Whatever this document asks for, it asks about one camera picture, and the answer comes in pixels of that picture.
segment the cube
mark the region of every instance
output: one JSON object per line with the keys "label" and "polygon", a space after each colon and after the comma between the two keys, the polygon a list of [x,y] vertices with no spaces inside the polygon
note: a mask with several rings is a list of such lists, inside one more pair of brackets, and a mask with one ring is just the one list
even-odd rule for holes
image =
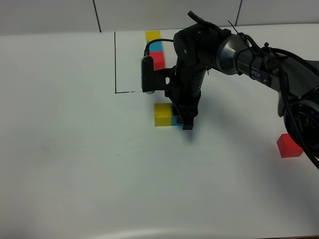
{"label": "cube", "polygon": [[146,31],[145,35],[146,35],[147,42],[150,42],[156,39],[161,39],[160,31]]}
{"label": "cube", "polygon": [[154,70],[161,70],[165,68],[164,53],[162,51],[150,52],[150,56],[154,60]]}
{"label": "cube", "polygon": [[155,126],[171,126],[171,104],[154,104]]}
{"label": "cube", "polygon": [[150,45],[150,52],[163,51],[163,45],[161,41],[154,42]]}
{"label": "cube", "polygon": [[288,133],[280,136],[277,145],[282,158],[299,157],[304,151],[293,141]]}

